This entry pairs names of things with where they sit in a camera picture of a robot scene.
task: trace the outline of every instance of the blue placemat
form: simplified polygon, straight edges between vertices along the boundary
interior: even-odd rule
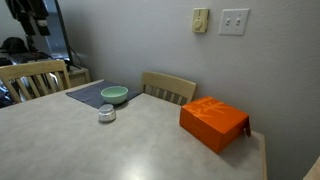
[[[93,84],[91,86],[88,86],[73,92],[67,92],[66,94],[69,97],[72,97],[78,101],[88,104],[89,106],[99,109],[100,106],[107,104],[101,97],[100,93],[103,89],[110,86],[119,86],[119,84],[109,82],[109,81],[102,81],[97,84]],[[126,103],[127,101],[130,101],[134,97],[141,94],[141,92],[132,90],[130,88],[128,88],[128,90],[129,92],[128,92],[127,100],[123,103]]]

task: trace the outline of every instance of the light switch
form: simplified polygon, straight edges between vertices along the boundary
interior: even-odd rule
[[[193,9],[192,32],[205,33],[208,27],[209,9]]]
[[[246,28],[250,9],[224,9],[219,34],[242,36]]]

